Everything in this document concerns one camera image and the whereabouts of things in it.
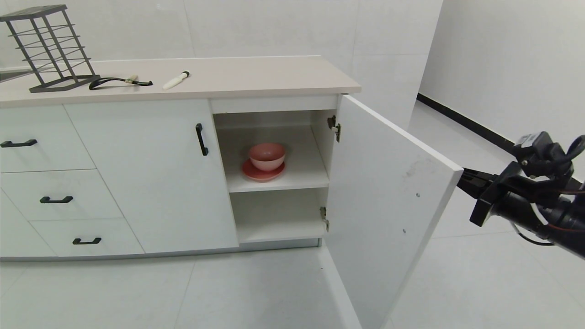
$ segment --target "cabinet base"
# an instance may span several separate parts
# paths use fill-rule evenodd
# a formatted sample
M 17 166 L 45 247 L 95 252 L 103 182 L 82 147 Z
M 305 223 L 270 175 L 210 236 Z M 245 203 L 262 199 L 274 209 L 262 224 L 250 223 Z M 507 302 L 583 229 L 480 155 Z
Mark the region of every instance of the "cabinet base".
M 112 259 L 132 258 L 159 258 L 175 256 L 212 255 L 215 253 L 247 252 L 275 249 L 306 248 L 321 246 L 321 238 L 298 239 L 285 241 L 250 242 L 240 244 L 237 248 L 207 249 L 196 251 L 140 253 L 134 255 L 113 255 L 113 256 L 79 256 L 79 257 L 0 257 L 1 262 L 55 262 L 55 261 L 104 261 Z

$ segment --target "drawer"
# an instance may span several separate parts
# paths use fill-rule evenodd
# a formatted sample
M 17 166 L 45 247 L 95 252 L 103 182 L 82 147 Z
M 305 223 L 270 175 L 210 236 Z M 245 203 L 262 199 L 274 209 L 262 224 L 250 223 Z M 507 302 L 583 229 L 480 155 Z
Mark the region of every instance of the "drawer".
M 124 218 L 30 223 L 59 257 L 144 253 Z
M 95 169 L 3 174 L 2 189 L 28 221 L 123 218 Z
M 3 173 L 95 168 L 62 106 L 0 109 L 0 143 L 8 141 L 12 147 L 0 148 Z
M 2 190 L 0 190 L 0 256 L 56 256 Z

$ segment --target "metal hinge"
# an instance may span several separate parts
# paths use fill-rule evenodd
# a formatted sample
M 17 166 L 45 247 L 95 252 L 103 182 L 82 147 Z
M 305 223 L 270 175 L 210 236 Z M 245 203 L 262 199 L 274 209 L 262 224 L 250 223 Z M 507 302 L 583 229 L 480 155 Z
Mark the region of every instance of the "metal hinge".
M 330 118 L 327 118 L 327 126 L 329 126 L 329 129 L 335 131 L 335 136 L 337 137 L 337 143 L 339 143 L 339 139 L 341 138 L 341 125 L 337 124 L 337 118 L 335 116 L 332 116 Z
M 327 208 L 321 207 L 321 220 L 325 223 L 325 229 L 329 232 L 329 220 L 327 217 Z

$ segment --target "white tile floor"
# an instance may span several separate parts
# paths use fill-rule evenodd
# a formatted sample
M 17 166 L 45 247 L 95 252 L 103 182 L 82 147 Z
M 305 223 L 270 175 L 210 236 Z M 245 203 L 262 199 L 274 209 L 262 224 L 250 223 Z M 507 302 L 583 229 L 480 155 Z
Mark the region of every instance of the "white tile floor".
M 464 167 L 511 160 L 419 103 L 409 130 Z M 585 261 L 525 243 L 501 218 L 475 227 L 473 204 L 456 190 L 389 328 L 583 328 Z M 0 263 L 0 328 L 356 328 L 324 254 Z

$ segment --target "white wall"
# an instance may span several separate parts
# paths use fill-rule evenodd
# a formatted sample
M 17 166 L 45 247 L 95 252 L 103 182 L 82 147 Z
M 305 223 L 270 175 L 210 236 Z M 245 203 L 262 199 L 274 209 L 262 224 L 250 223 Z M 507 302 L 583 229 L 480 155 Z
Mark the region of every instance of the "white wall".
M 585 1 L 445 0 L 420 93 L 502 136 L 585 133 Z M 585 155 L 575 161 L 585 177 Z
M 69 0 L 94 60 L 320 54 L 408 126 L 442 0 Z M 0 0 L 0 14 L 50 0 Z M 22 66 L 0 25 L 0 68 Z

